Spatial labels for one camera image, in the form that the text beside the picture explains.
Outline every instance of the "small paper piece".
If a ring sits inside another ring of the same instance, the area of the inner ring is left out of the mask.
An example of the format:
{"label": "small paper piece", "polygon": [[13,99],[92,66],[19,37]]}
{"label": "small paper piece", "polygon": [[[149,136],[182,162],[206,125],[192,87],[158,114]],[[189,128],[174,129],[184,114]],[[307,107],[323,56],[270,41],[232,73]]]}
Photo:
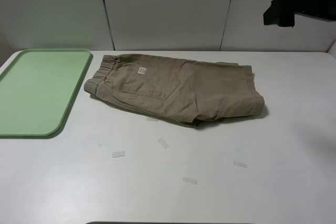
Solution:
{"label": "small paper piece", "polygon": [[147,116],[147,121],[157,122],[159,119],[154,116]]}
{"label": "small paper piece", "polygon": [[167,149],[169,147],[168,143],[163,138],[160,138],[158,142],[162,145],[163,148]]}
{"label": "small paper piece", "polygon": [[112,157],[123,157],[125,152],[113,152]]}
{"label": "small paper piece", "polygon": [[245,164],[243,162],[239,162],[239,161],[234,160],[233,164],[236,165],[236,166],[240,166],[242,168],[247,168],[247,164]]}
{"label": "small paper piece", "polygon": [[193,184],[193,185],[196,185],[196,183],[197,183],[197,180],[196,180],[196,179],[193,179],[193,178],[183,177],[182,180],[183,180],[184,182],[187,182],[187,183],[190,183],[190,184]]}
{"label": "small paper piece", "polygon": [[146,71],[147,71],[147,68],[140,67],[139,70],[138,70],[138,73],[139,74],[146,74]]}

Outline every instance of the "green tray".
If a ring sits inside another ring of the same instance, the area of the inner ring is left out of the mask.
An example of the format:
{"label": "green tray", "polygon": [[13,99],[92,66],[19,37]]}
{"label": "green tray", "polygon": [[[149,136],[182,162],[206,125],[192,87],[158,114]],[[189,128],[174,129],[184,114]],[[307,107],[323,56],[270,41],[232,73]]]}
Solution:
{"label": "green tray", "polygon": [[0,136],[47,136],[61,126],[91,53],[28,49],[0,75]]}

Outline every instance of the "elastic waistband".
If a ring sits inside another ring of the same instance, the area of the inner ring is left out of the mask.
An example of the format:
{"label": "elastic waistband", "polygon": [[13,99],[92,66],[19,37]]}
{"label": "elastic waistband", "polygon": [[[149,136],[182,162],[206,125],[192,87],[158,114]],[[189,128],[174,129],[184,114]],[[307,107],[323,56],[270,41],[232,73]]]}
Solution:
{"label": "elastic waistband", "polygon": [[117,56],[114,55],[104,55],[103,60],[100,64],[100,68],[93,75],[93,77],[87,80],[84,84],[84,90],[90,94],[97,94],[97,87],[101,81],[105,81],[110,72],[114,69],[116,65]]}

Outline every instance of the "folded pants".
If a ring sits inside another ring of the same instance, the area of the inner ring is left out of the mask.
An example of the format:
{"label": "folded pants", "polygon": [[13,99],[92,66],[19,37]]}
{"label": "folded pants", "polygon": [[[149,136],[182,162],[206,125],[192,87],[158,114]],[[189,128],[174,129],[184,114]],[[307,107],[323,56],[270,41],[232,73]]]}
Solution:
{"label": "folded pants", "polygon": [[84,89],[127,110],[188,126],[197,126],[198,121],[259,115],[264,107],[251,66],[235,63],[105,55]]}

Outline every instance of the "white table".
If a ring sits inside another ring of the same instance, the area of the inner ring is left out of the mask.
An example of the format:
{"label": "white table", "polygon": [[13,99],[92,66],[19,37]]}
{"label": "white table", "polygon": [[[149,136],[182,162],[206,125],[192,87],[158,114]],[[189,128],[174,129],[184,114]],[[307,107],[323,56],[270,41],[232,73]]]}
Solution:
{"label": "white table", "polygon": [[[92,53],[85,80],[104,54],[129,52]],[[143,53],[252,65],[268,115],[196,130],[109,108],[81,88],[55,138],[0,139],[0,223],[335,223],[331,55]],[[161,137],[170,148],[157,142]],[[125,157],[112,159],[118,151]],[[197,184],[183,182],[184,176]]]}

